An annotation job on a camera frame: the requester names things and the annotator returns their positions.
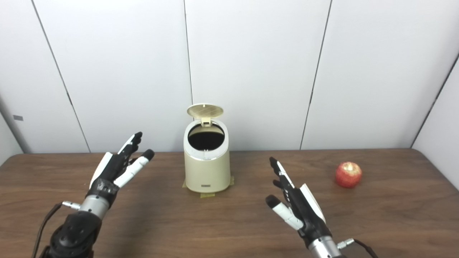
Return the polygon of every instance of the white wall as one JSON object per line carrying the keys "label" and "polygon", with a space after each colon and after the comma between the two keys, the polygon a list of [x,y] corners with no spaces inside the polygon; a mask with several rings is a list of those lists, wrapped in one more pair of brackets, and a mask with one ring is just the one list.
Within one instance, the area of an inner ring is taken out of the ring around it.
{"label": "white wall", "polygon": [[192,118],[183,0],[35,0],[92,152],[179,151]]}
{"label": "white wall", "polygon": [[302,149],[410,147],[459,51],[459,1],[333,1]]}
{"label": "white wall", "polygon": [[451,72],[413,148],[459,189],[459,64]]}
{"label": "white wall", "polygon": [[194,103],[233,150],[298,149],[330,1],[185,0]]}
{"label": "white wall", "polygon": [[0,98],[25,151],[88,151],[29,0],[0,1]]}
{"label": "white wall", "polygon": [[19,144],[6,124],[3,116],[0,115],[0,165],[9,157],[22,153]]}
{"label": "white wall", "polygon": [[315,84],[330,1],[34,2],[82,127],[32,3],[1,1],[0,108],[38,153],[181,151],[199,102],[232,150],[409,147],[459,51],[454,0],[333,1]]}

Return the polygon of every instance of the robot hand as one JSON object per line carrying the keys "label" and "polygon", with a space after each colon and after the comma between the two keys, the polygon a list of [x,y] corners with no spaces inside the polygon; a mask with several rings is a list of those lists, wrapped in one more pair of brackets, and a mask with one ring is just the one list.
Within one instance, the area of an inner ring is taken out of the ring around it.
{"label": "robot hand", "polygon": [[279,177],[273,184],[282,190],[289,207],[274,195],[266,197],[267,205],[298,232],[315,258],[345,258],[333,242],[324,215],[308,186],[303,184],[296,188],[280,162],[273,157],[269,161]]}
{"label": "robot hand", "polygon": [[91,258],[92,246],[95,243],[102,220],[116,199],[118,190],[129,182],[155,155],[152,150],[145,151],[140,157],[131,159],[131,155],[139,149],[142,133],[131,136],[117,154],[107,152],[97,166],[90,182],[90,189],[84,202],[57,204],[46,216],[32,257],[38,249],[41,231],[54,212],[61,206],[78,210],[67,216],[65,223],[57,228],[40,258]]}

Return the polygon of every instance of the trash can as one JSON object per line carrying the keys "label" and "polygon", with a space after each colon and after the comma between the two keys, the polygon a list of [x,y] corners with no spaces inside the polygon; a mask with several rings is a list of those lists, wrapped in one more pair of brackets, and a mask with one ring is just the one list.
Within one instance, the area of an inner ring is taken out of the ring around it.
{"label": "trash can", "polygon": [[183,138],[185,184],[199,193],[225,190],[231,181],[228,130],[214,118],[223,109],[211,104],[192,105],[187,110],[195,118]]}

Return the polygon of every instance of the red apple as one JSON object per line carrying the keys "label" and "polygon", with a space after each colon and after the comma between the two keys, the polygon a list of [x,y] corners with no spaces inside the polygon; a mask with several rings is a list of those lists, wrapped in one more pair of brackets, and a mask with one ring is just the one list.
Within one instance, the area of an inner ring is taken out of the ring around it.
{"label": "red apple", "polygon": [[362,170],[354,162],[342,162],[336,169],[336,182],[346,188],[353,188],[362,177]]}

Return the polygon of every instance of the black fingertip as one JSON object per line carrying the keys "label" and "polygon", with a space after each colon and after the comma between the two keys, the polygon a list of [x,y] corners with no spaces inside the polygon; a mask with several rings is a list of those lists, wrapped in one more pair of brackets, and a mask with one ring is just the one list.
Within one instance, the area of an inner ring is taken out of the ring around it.
{"label": "black fingertip", "polygon": [[279,165],[277,164],[277,159],[270,157],[269,162],[271,163],[271,167],[274,169],[274,173],[276,175],[279,175],[280,168],[279,168]]}
{"label": "black fingertip", "polygon": [[140,137],[139,138],[135,138],[134,137],[134,139],[132,139],[132,144],[133,145],[139,145],[141,142],[142,142],[142,138],[140,138]]}
{"label": "black fingertip", "polygon": [[265,199],[266,201],[266,204],[271,208],[273,209],[274,207],[276,207],[277,205],[279,205],[279,203],[281,203],[281,201],[279,200],[279,198],[275,197],[274,195],[269,195],[268,197],[266,197]]}
{"label": "black fingertip", "polygon": [[146,157],[149,161],[155,156],[155,152],[148,149],[143,154],[142,157]]}
{"label": "black fingertip", "polygon": [[282,184],[280,183],[279,180],[273,180],[273,185],[282,189]]}

